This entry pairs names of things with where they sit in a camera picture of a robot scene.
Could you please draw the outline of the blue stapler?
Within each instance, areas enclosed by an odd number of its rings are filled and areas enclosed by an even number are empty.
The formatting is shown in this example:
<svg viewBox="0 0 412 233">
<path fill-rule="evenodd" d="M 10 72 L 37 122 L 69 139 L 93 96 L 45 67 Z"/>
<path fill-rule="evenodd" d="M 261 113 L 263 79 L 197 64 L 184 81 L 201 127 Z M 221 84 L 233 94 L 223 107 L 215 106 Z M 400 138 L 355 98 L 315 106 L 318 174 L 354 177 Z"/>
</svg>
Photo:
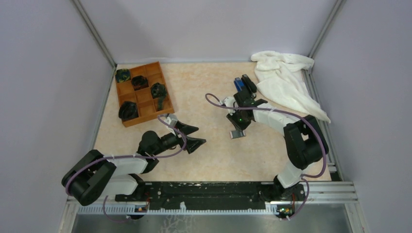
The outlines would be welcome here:
<svg viewBox="0 0 412 233">
<path fill-rule="evenodd" d="M 243 81 L 239 77 L 234 79 L 234 85 L 238 92 L 242 91 L 245 88 Z"/>
</svg>

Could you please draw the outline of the black stapler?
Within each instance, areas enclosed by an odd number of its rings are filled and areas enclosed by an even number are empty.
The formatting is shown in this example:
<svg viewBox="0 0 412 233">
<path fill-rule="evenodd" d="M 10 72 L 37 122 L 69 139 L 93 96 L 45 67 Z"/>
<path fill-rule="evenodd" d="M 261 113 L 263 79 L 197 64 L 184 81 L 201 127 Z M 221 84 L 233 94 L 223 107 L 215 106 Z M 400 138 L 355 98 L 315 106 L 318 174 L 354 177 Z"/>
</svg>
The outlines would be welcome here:
<svg viewBox="0 0 412 233">
<path fill-rule="evenodd" d="M 255 83 L 253 81 L 251 81 L 251 79 L 249 78 L 248 75 L 243 74 L 242 77 L 241 77 L 241 80 L 242 80 L 244 86 L 248 89 L 248 91 L 251 94 L 257 92 L 257 87 L 256 87 Z"/>
</svg>

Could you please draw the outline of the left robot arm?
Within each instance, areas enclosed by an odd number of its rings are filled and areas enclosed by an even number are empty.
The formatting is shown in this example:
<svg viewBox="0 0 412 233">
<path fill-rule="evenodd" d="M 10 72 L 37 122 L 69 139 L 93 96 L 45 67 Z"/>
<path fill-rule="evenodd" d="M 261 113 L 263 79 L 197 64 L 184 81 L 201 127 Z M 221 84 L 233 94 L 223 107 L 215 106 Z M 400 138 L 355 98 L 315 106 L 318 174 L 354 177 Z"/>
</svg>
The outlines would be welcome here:
<svg viewBox="0 0 412 233">
<path fill-rule="evenodd" d="M 157 166 L 157 155 L 176 147 L 180 147 L 180 152 L 193 153 L 206 143 L 205 139 L 189 136 L 199 130 L 197 127 L 180 121 L 168 127 L 170 133 L 162 137 L 154 131 L 146 131 L 137 152 L 132 155 L 105 157 L 98 150 L 90 150 L 62 178 L 62 186 L 82 206 L 113 195 L 130 197 L 134 201 L 143 199 L 146 188 L 139 175 Z"/>
</svg>

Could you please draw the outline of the staple box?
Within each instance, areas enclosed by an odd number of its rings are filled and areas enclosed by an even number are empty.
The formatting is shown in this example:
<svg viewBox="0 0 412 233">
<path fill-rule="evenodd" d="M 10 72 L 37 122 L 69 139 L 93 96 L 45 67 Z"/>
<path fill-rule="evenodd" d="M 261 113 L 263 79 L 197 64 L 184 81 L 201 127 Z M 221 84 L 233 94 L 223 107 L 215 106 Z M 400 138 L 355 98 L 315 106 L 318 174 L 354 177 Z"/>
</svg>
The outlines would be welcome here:
<svg viewBox="0 0 412 233">
<path fill-rule="evenodd" d="M 233 130 L 230 132 L 230 137 L 231 139 L 236 139 L 236 138 L 241 138 L 241 137 L 245 137 L 246 134 L 244 131 L 238 131 L 238 130 Z"/>
</svg>

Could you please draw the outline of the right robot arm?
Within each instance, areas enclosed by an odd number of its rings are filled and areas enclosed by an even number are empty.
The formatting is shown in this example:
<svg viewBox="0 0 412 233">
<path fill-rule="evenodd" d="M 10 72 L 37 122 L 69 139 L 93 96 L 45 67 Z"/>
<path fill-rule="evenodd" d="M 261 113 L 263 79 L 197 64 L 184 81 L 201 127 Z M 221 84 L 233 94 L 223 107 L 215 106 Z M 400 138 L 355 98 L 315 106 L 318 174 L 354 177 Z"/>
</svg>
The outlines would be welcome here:
<svg viewBox="0 0 412 233">
<path fill-rule="evenodd" d="M 305 170 L 329 152 L 318 121 L 312 115 L 298 118 L 281 113 L 268 101 L 256 100 L 247 90 L 226 97 L 221 103 L 229 107 L 226 117 L 236 130 L 242 132 L 252 122 L 257 122 L 283 135 L 289 160 L 275 176 L 273 187 L 266 194 L 270 200 L 286 200 L 291 196 Z"/>
</svg>

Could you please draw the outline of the orange wooden divided tray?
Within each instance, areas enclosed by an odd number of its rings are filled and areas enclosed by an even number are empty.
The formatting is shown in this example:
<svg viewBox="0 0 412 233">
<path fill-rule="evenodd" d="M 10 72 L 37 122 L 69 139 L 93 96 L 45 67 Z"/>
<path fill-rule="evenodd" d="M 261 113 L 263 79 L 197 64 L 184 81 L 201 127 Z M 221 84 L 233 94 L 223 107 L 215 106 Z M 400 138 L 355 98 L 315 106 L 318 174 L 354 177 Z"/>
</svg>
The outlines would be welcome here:
<svg viewBox="0 0 412 233">
<path fill-rule="evenodd" d="M 138 75 L 146 77 L 148 79 L 149 87 L 135 91 L 132 87 L 131 80 L 124 83 L 117 83 L 115 79 L 119 109 L 125 101 L 135 102 L 138 108 L 137 118 L 129 121 L 121 120 L 124 127 L 131 127 L 149 120 L 153 120 L 161 114 L 172 114 L 175 112 L 171 101 L 171 93 L 168 90 L 159 62 L 153 62 L 127 69 L 131 71 L 131 79 Z M 162 83 L 166 86 L 167 96 L 164 99 L 152 98 L 151 86 L 154 83 Z"/>
</svg>

